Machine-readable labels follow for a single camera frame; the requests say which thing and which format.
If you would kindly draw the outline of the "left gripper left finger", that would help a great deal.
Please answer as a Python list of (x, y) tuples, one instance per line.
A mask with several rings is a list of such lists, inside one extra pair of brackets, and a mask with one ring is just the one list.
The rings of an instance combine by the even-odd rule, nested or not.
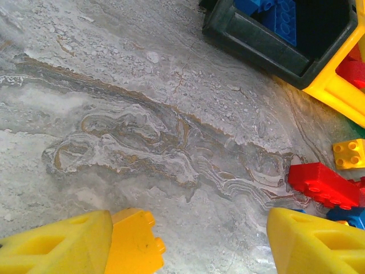
[(1, 273), (104, 273), (112, 219), (100, 210), (1, 239)]

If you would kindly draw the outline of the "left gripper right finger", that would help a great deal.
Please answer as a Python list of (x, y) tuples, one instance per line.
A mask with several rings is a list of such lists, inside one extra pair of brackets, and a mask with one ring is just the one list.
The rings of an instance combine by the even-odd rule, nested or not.
[(364, 230), (272, 208), (267, 236), (278, 273), (364, 273)]

